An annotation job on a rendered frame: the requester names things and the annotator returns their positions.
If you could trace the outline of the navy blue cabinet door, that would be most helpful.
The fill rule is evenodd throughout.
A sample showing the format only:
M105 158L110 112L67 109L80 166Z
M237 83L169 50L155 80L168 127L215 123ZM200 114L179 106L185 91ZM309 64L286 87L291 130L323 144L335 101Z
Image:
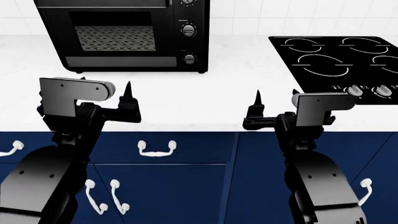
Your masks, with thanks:
M108 190L130 209L125 224L219 224L224 164L95 165Z

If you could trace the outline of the navy blue drawer front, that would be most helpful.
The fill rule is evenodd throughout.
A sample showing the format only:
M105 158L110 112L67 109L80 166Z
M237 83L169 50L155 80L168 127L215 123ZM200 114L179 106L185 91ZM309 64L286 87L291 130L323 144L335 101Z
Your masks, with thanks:
M237 139L236 132L103 132L90 159L94 164L224 164ZM140 140L146 142L144 152L168 152L171 140L177 148L170 156L141 156Z

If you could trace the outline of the black toaster oven body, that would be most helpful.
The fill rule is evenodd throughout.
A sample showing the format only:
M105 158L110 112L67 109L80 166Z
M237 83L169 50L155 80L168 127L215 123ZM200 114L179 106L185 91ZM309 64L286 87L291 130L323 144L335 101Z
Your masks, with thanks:
M182 53L180 65L174 71L168 72L199 72L208 70L209 31L210 31L210 0L196 0L192 7L183 7L181 0L173 0L168 8L172 10L177 31L178 44ZM185 37L181 33L184 24L193 24L197 28L194 37ZM193 65L182 61L185 53L196 55Z

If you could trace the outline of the grey cooktop knob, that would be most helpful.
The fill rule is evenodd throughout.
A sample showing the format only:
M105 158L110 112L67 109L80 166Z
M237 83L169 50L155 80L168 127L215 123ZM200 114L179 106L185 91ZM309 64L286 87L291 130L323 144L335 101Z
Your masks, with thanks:
M362 96L363 91L357 86L357 85L352 85L350 87L346 87L343 89L345 93L348 93L353 96Z
M388 96L391 96L391 95L392 95L392 91L391 91L390 89L388 89L388 87L385 86L385 85L380 85L379 87L374 87L374 88L372 89L372 91L373 91L375 94L379 95L379 96L386 96L386 97L388 97Z

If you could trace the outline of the patterned metal oven rack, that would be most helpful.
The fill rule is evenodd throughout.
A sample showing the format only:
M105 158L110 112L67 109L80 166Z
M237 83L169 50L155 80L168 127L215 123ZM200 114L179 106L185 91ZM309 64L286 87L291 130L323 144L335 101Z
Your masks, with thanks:
M151 26L75 26L86 52L154 52Z

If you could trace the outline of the black glass four-burner cooktop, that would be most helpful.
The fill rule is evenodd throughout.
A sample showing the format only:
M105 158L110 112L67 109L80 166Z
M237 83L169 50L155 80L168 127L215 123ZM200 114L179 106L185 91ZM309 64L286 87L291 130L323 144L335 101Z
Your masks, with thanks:
M357 85L358 105L398 105L398 44L380 37L269 37L304 93L345 93ZM385 85L391 96L372 89Z

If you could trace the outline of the black glass toaster oven door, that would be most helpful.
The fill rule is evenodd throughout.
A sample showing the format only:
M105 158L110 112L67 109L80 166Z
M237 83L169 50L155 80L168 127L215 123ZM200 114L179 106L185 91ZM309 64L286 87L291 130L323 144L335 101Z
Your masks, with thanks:
M42 8L38 11L62 65L71 72L168 72L182 53L168 8ZM75 26L151 26L154 52L86 52Z

